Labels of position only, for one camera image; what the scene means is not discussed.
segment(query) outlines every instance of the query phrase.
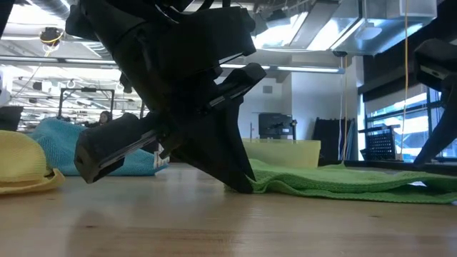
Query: wooden table surface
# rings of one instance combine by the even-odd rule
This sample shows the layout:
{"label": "wooden table surface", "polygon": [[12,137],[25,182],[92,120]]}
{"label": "wooden table surface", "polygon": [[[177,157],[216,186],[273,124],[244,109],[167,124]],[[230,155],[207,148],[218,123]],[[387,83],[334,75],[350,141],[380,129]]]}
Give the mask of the wooden table surface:
{"label": "wooden table surface", "polygon": [[0,256],[457,256],[457,206],[227,193],[181,165],[0,197]]}

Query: white wall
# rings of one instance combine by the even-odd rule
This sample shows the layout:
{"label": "white wall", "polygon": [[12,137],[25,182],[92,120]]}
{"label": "white wall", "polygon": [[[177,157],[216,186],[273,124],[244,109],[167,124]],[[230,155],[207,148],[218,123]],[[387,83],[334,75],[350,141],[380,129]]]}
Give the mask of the white wall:
{"label": "white wall", "polygon": [[347,79],[348,117],[357,117],[357,87],[355,65],[345,75],[291,74],[292,115],[298,121],[297,139],[311,139],[316,118],[339,119],[340,99],[343,93],[342,117],[345,116],[344,87]]}
{"label": "white wall", "polygon": [[[216,79],[216,83],[221,83],[225,78]],[[264,94],[263,86],[273,86],[272,94]],[[255,85],[245,96],[244,102],[240,106],[238,115],[238,127],[241,138],[258,138],[258,114],[264,112],[282,112],[282,84],[276,83],[275,79],[263,79]]]}

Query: green microfiber cloth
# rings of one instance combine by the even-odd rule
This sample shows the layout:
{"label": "green microfiber cloth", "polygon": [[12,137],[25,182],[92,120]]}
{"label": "green microfiber cloth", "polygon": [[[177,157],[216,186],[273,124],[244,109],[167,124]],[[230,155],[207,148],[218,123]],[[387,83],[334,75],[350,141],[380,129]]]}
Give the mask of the green microfiber cloth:
{"label": "green microfiber cloth", "polygon": [[[402,171],[387,174],[359,171],[344,165],[286,168],[250,160],[254,193],[279,192],[295,196],[394,203],[452,203],[457,201],[457,177]],[[426,186],[413,186],[413,182]]]}

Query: person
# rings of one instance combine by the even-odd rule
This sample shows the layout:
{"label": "person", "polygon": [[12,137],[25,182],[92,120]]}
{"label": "person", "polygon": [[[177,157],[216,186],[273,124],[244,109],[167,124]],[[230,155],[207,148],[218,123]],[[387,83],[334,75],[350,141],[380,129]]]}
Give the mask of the person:
{"label": "person", "polygon": [[97,126],[102,126],[113,120],[113,116],[109,111],[102,111],[98,122],[90,124],[88,121],[84,123],[87,128],[95,128]]}

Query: desk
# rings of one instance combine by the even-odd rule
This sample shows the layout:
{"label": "desk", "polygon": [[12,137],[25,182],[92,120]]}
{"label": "desk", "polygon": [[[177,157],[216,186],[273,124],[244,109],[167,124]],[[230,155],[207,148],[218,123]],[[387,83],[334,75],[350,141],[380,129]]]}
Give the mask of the desk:
{"label": "desk", "polygon": [[457,206],[227,193],[172,164],[0,197],[0,256],[457,256]]}

